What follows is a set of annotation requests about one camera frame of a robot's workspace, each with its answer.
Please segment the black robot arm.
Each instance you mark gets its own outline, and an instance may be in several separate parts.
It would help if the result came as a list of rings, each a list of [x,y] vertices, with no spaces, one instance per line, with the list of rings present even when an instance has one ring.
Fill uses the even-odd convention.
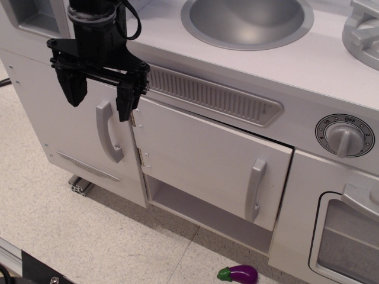
[[[150,66],[127,49],[142,31],[129,36],[126,12],[137,11],[129,1],[70,1],[68,17],[75,38],[52,38],[50,59],[68,102],[78,106],[87,94],[87,79],[116,86],[116,107],[121,122],[127,121],[148,87]]]

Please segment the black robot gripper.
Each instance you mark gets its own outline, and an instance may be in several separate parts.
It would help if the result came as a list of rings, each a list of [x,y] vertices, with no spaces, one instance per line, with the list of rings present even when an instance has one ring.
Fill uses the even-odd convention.
[[[52,38],[47,41],[53,53],[50,61],[66,99],[77,107],[87,94],[87,78],[119,85],[116,97],[118,117],[120,122],[128,121],[148,86],[150,66],[126,47],[128,40],[140,35],[141,22],[137,22],[137,30],[130,37],[126,34],[126,21],[118,18],[101,21],[98,25],[75,21],[74,31],[75,39]]]

